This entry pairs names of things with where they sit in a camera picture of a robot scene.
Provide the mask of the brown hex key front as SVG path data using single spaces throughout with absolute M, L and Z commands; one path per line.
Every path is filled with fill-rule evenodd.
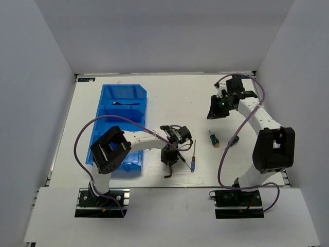
M 168 166 L 169 166 L 169 174 L 164 176 L 165 179 L 171 178 L 173 174 L 172 164 L 169 164 Z

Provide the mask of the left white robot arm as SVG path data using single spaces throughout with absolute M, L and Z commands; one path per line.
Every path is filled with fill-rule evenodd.
M 160 149 L 160 161 L 172 167 L 178 161 L 179 145 L 192 140 L 186 126 L 179 129 L 161 126 L 155 130 L 123 131 L 114 126 L 105 132 L 91 147 L 95 169 L 92 172 L 91 199 L 97 205 L 108 201 L 109 181 L 125 158 L 133 152 Z

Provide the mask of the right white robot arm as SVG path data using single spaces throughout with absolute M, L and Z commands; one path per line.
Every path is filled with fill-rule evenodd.
M 257 190 L 269 177 L 294 164 L 295 131 L 275 121 L 263 108 L 264 99 L 254 91 L 247 91 L 241 77 L 233 75 L 225 84 L 217 82 L 217 94 L 211 97 L 207 119 L 228 117 L 236 110 L 245 117 L 243 124 L 249 123 L 257 135 L 252 153 L 252 165 L 231 186 L 233 201 L 246 204 L 250 191 Z

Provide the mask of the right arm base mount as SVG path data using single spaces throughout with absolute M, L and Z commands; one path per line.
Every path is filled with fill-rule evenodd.
M 263 204 L 258 190 L 212 190 L 209 197 L 215 202 L 216 219 L 264 218 Z

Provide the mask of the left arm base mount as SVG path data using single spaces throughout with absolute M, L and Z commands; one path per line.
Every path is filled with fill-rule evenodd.
M 114 188 L 109 191 L 108 195 L 119 202 L 123 214 L 114 200 L 96 196 L 87 188 L 80 188 L 75 218 L 124 218 L 129 206 L 130 190 Z

